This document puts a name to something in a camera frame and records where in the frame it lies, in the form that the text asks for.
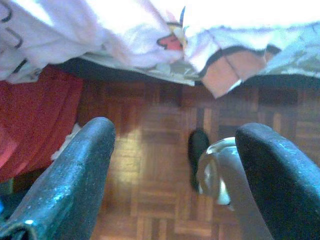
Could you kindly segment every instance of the red cloth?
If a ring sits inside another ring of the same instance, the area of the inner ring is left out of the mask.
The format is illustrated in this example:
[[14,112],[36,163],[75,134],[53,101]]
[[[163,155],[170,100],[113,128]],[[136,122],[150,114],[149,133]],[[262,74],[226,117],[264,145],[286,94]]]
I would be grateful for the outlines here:
[[0,182],[48,167],[75,124],[83,81],[46,67],[38,82],[0,82]]

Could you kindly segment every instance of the black shoe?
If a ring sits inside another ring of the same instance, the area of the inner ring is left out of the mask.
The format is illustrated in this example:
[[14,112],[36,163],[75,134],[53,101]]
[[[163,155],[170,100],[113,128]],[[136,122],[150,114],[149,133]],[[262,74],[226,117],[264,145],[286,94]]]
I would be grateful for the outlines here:
[[188,140],[188,159],[191,166],[190,183],[192,188],[198,192],[199,183],[197,181],[198,162],[201,154],[210,146],[207,134],[197,128],[190,134]]

